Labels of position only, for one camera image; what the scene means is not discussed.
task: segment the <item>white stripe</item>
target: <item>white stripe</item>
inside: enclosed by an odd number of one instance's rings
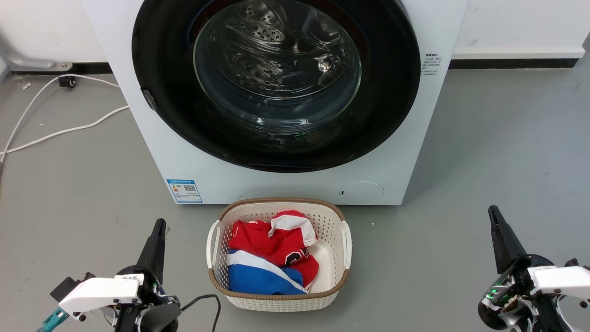
[[[270,221],[270,231],[268,236],[271,237],[276,229],[291,230],[301,228],[301,235],[303,236],[303,245],[305,247],[313,246],[317,243],[316,231],[313,229],[312,222],[308,218],[291,216],[284,214],[278,218]]]
[[[307,287],[305,287],[305,290],[306,290],[307,292],[310,292],[310,291],[312,290],[313,283],[316,281],[316,279],[317,279],[317,276],[318,276],[318,275],[320,275],[320,269],[321,269],[321,268],[322,268],[321,266],[318,266],[318,268],[317,268],[317,273],[316,273],[316,275],[313,277],[313,280],[312,280],[312,281],[311,281],[311,282],[310,282],[310,283],[307,285]]]
[[[243,250],[238,250],[235,253],[230,253],[227,255],[227,265],[233,264],[240,264],[246,266],[252,266],[253,268],[263,269],[269,272],[276,274],[277,276],[289,281],[293,287],[303,291],[305,293],[309,293],[305,288],[303,288],[298,283],[294,282],[289,276],[281,270],[275,264],[271,264],[269,261],[262,259],[258,256],[254,256],[251,253],[245,252]]]

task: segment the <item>black cable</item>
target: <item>black cable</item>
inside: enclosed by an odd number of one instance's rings
[[[215,295],[215,294],[201,295],[200,297],[195,298],[194,300],[189,302],[187,305],[182,307],[181,311],[185,311],[190,306],[192,306],[197,301],[199,301],[203,298],[211,298],[211,297],[214,297],[217,300],[217,314],[215,315],[215,320],[213,321],[213,330],[211,330],[212,332],[215,332],[215,327],[217,326],[217,319],[219,319],[219,314],[221,313],[221,302],[219,301],[219,298],[217,297],[217,295]]]

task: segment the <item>power cord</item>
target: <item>power cord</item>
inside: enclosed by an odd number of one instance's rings
[[[120,112],[120,111],[122,111],[122,110],[124,110],[124,109],[128,109],[128,108],[129,108],[129,106],[124,106],[124,107],[122,107],[122,108],[118,108],[118,109],[116,109],[116,110],[113,110],[113,111],[111,111],[111,112],[110,112],[110,113],[108,113],[107,115],[103,116],[103,117],[102,117],[102,118],[100,118],[98,121],[96,121],[96,122],[94,122],[94,123],[91,123],[91,124],[89,124],[89,125],[86,125],[86,126],[80,126],[80,127],[76,127],[76,128],[70,128],[70,129],[66,129],[66,130],[63,130],[63,131],[59,131],[59,132],[53,133],[53,134],[51,134],[51,135],[47,135],[47,136],[45,136],[45,137],[43,137],[43,138],[40,138],[40,139],[38,139],[38,140],[36,140],[36,141],[32,141],[32,142],[30,142],[30,143],[27,143],[27,144],[25,144],[25,145],[21,145],[21,146],[20,146],[20,147],[18,147],[18,148],[14,148],[14,149],[11,149],[11,150],[9,150],[8,148],[10,147],[10,144],[12,143],[12,140],[14,139],[14,135],[16,134],[16,132],[17,132],[17,130],[18,130],[18,127],[21,125],[21,122],[22,122],[22,120],[25,118],[25,115],[27,114],[27,112],[29,111],[29,109],[31,108],[31,106],[33,105],[33,103],[35,102],[35,100],[37,99],[37,97],[38,97],[38,96],[41,94],[41,92],[43,92],[43,90],[45,90],[45,88],[47,88],[47,87],[48,87],[48,86],[49,86],[51,83],[53,83],[53,82],[57,81],[57,80],[58,80],[60,77],[66,77],[66,76],[81,77],[81,78],[83,78],[83,79],[89,79],[89,80],[93,80],[93,81],[97,81],[97,82],[106,83],[106,84],[108,84],[108,85],[111,85],[111,86],[114,86],[114,87],[119,87],[118,85],[116,85],[116,84],[114,84],[114,83],[107,82],[107,81],[105,81],[105,80],[101,80],[101,79],[95,79],[94,77],[88,77],[88,76],[77,75],[77,74],[65,74],[65,75],[60,75],[60,76],[57,76],[57,77],[53,78],[53,79],[52,79],[52,80],[50,80],[49,82],[47,82],[47,84],[45,84],[45,86],[44,86],[44,87],[42,87],[42,88],[41,88],[41,90],[39,90],[39,92],[37,92],[37,94],[35,95],[35,97],[33,97],[33,100],[31,100],[31,103],[29,103],[29,106],[27,106],[27,108],[25,109],[25,111],[22,113],[22,115],[21,115],[21,118],[20,118],[20,119],[18,119],[17,125],[14,127],[14,130],[12,130],[12,133],[10,134],[10,138],[8,138],[8,142],[6,142],[6,146],[4,147],[4,152],[2,152],[2,153],[1,153],[1,157],[0,157],[0,181],[1,181],[1,179],[2,179],[2,169],[4,168],[4,160],[6,159],[6,155],[7,155],[7,154],[9,154],[10,152],[15,152],[15,151],[18,151],[18,150],[20,150],[20,149],[24,149],[24,148],[26,148],[26,147],[30,147],[31,145],[34,145],[34,144],[37,144],[37,143],[39,143],[39,142],[45,141],[46,139],[48,139],[48,138],[52,138],[52,137],[55,137],[55,136],[57,136],[57,135],[64,134],[64,133],[66,133],[66,132],[72,132],[72,131],[76,131],[76,130],[80,130],[80,129],[86,129],[86,128],[90,128],[90,127],[96,126],[96,125],[98,125],[100,122],[103,122],[103,121],[104,121],[106,118],[108,118],[109,116],[111,116],[111,115],[113,115],[113,114],[115,114],[115,113],[117,113],[117,112]]]
[[[200,297],[195,298],[194,300],[189,302],[187,305],[182,307],[181,311],[185,311],[186,309],[188,309],[190,306],[192,306],[193,304],[195,304],[197,301],[199,301],[201,299],[212,298],[212,297],[214,297],[217,300],[217,314],[215,315],[215,320],[213,321],[213,330],[211,330],[212,332],[215,332],[215,327],[217,326],[217,319],[219,319],[219,314],[221,312],[221,302],[219,301],[219,298],[217,297],[217,295],[215,295],[215,294],[201,295]]]

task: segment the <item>white washing machine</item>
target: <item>white washing machine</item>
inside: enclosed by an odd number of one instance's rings
[[[401,204],[467,2],[83,0],[178,204]]]

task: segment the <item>white wall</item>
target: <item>white wall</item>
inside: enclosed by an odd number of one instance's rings
[[[0,0],[0,31],[28,57],[107,61],[78,0]]]
[[[453,58],[577,58],[588,0],[471,0]]]
[[[0,0],[0,31],[29,57],[106,61],[79,0]],[[471,0],[454,58],[581,57],[589,32],[589,0]]]

